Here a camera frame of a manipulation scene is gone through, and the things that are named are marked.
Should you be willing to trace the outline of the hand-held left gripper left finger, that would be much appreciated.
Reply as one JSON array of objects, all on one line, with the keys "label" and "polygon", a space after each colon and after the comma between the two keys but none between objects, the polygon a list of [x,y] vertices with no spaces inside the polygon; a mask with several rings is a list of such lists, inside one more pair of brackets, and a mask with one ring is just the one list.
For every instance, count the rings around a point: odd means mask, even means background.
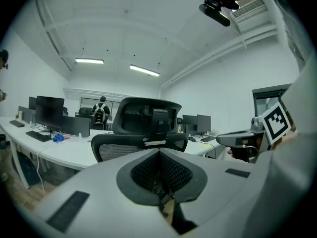
[{"label": "hand-held left gripper left finger", "polygon": [[[17,207],[22,219],[46,238],[176,238],[178,233],[157,206],[129,200],[117,186],[117,172],[150,150],[92,165],[47,195],[34,212]],[[50,217],[76,191],[89,196],[65,232],[48,224]]]}]

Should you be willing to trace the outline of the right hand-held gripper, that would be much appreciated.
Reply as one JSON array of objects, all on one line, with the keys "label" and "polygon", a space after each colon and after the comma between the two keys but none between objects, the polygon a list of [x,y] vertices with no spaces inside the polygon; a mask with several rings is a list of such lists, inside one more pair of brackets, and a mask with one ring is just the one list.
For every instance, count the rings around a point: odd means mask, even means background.
[{"label": "right hand-held gripper", "polygon": [[254,163],[258,156],[272,150],[292,128],[287,113],[278,102],[251,120],[250,130],[220,134],[217,143],[232,147],[232,157]]}]

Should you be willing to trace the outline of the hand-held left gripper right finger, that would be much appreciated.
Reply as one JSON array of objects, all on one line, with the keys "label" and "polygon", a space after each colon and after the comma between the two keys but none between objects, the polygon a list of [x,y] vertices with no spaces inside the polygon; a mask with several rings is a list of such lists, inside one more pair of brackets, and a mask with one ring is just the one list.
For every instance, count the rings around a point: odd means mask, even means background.
[{"label": "hand-held left gripper right finger", "polygon": [[243,234],[251,164],[161,149],[160,165],[174,194],[172,227],[180,235]]}]

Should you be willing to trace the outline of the black mesh office chair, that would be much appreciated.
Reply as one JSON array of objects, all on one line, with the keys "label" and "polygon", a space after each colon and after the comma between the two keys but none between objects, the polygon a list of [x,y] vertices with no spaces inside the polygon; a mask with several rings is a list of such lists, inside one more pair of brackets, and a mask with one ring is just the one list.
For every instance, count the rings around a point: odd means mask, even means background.
[{"label": "black mesh office chair", "polygon": [[91,145],[98,163],[105,164],[101,178],[111,196],[120,191],[141,205],[163,208],[174,196],[174,217],[183,217],[180,204],[187,200],[194,173],[190,164],[173,154],[188,138],[177,133],[180,105],[147,98],[126,98],[118,109],[111,134],[98,134]]}]

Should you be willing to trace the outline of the person's right forearm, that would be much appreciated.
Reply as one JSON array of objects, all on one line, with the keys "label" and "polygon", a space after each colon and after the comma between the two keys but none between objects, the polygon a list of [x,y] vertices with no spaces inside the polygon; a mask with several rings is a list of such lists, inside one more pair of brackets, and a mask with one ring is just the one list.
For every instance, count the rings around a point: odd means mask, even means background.
[{"label": "person's right forearm", "polygon": [[289,112],[286,112],[287,118],[290,122],[291,125],[291,129],[290,131],[288,131],[284,136],[282,136],[280,139],[278,139],[272,146],[271,150],[275,150],[277,148],[278,145],[280,145],[281,143],[284,143],[288,140],[294,139],[297,136],[297,129],[296,126],[293,122],[293,119],[291,118]]}]

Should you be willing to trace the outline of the dark framed glass door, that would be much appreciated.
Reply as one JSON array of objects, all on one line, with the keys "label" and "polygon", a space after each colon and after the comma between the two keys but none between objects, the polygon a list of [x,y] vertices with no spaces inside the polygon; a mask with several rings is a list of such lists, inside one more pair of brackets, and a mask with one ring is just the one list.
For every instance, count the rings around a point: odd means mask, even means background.
[{"label": "dark framed glass door", "polygon": [[270,86],[252,90],[255,116],[258,117],[276,103],[280,103],[284,111],[287,112],[281,97],[288,90],[291,84]]}]

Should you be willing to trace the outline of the long white desk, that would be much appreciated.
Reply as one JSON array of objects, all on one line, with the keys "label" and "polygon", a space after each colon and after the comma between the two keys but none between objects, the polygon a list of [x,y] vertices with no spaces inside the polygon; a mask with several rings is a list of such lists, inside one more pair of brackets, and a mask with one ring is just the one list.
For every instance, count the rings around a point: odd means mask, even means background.
[{"label": "long white desk", "polygon": [[95,135],[102,134],[103,131],[91,130],[88,138],[70,136],[62,143],[54,143],[53,141],[43,143],[26,135],[26,132],[32,130],[27,123],[24,123],[24,127],[17,128],[10,123],[11,120],[13,118],[0,117],[0,129],[10,140],[14,163],[26,189],[30,186],[18,160],[17,146],[34,153],[37,157],[76,170],[82,170],[97,163],[89,141]]}]

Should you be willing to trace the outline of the grey desk divider panel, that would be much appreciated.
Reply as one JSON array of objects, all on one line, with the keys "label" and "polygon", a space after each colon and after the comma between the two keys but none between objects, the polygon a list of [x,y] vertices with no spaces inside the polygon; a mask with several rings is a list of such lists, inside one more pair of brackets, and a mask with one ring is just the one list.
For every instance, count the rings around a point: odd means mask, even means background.
[{"label": "grey desk divider panel", "polygon": [[35,110],[22,107],[22,106],[18,107],[18,111],[22,112],[22,120],[28,124],[30,123],[33,115],[35,114]]},{"label": "grey desk divider panel", "polygon": [[61,132],[68,135],[88,138],[90,136],[91,121],[88,118],[63,116]]}]

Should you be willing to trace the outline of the black backpack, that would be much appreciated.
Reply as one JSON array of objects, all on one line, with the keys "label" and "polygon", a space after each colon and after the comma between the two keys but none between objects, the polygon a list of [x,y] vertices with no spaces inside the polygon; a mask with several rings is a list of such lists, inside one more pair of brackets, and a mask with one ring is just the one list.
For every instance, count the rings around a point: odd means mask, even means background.
[{"label": "black backpack", "polygon": [[37,169],[26,155],[21,152],[17,152],[18,160],[25,176],[26,181],[30,186],[40,183],[40,177],[37,174]]}]

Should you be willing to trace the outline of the white backpack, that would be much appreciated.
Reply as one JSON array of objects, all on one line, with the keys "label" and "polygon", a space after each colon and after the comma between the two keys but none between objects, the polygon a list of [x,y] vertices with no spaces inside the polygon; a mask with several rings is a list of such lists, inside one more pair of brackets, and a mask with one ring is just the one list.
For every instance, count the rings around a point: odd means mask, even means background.
[{"label": "white backpack", "polygon": [[104,123],[104,120],[106,118],[106,113],[104,111],[105,104],[102,104],[101,107],[99,107],[98,104],[96,104],[96,109],[94,111],[94,118],[95,118],[95,123]]}]

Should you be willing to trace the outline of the white ceiling pipes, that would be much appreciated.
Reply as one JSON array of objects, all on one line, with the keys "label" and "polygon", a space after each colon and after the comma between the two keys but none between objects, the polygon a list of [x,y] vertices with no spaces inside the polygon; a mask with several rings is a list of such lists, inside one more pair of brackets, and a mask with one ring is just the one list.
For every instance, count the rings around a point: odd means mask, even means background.
[{"label": "white ceiling pipes", "polygon": [[259,27],[257,29],[251,30],[247,33],[242,34],[241,36],[238,36],[225,44],[222,44],[218,48],[210,51],[203,57],[199,58],[198,60],[192,62],[188,66],[186,66],[184,69],[179,71],[177,74],[172,76],[167,82],[165,82],[160,88],[163,89],[182,77],[188,75],[189,73],[195,71],[196,69],[200,68],[201,66],[204,66],[205,64],[220,58],[232,51],[235,51],[239,48],[246,48],[248,44],[254,43],[256,41],[265,39],[267,37],[271,37],[277,35],[277,26],[275,24],[269,24],[262,27]]}]

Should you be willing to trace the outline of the window with blind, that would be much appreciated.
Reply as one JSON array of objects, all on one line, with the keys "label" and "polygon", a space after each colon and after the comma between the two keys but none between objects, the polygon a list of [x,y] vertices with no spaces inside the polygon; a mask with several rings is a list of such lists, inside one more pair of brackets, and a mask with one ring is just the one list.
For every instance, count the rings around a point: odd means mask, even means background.
[{"label": "window with blind", "polygon": [[[81,98],[80,101],[80,108],[92,108],[95,104],[99,103],[99,99],[91,99],[91,98]],[[120,101],[112,101],[112,100],[106,100],[106,105],[108,106],[110,112],[112,115],[114,115],[119,107]]]}]

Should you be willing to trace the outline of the ceiling tube light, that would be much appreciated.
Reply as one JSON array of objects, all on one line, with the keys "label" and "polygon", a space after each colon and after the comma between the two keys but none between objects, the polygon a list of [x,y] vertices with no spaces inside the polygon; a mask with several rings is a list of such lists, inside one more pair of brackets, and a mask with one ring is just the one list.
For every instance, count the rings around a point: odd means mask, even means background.
[{"label": "ceiling tube light", "polygon": [[139,67],[139,66],[136,66],[136,65],[133,65],[133,64],[131,64],[131,65],[129,66],[129,68],[130,68],[131,70],[138,71],[138,72],[142,72],[142,73],[145,73],[145,74],[147,74],[147,75],[154,76],[154,77],[159,77],[159,76],[160,76],[160,74],[157,73],[157,72],[154,72],[154,71],[151,71],[151,70],[148,70],[148,69],[145,69],[145,68],[143,68],[143,67]]},{"label": "ceiling tube light", "polygon": [[88,58],[76,58],[76,63],[92,63],[92,64],[104,64],[102,59],[88,59]]}]

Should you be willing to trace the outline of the white air vent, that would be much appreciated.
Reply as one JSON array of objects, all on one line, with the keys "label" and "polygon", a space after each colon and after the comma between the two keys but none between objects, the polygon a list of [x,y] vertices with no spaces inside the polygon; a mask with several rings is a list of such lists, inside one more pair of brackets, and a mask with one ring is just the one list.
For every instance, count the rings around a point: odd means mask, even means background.
[{"label": "white air vent", "polygon": [[245,20],[254,15],[267,11],[267,5],[263,0],[254,0],[241,6],[238,10],[232,11],[230,16],[233,20]]}]

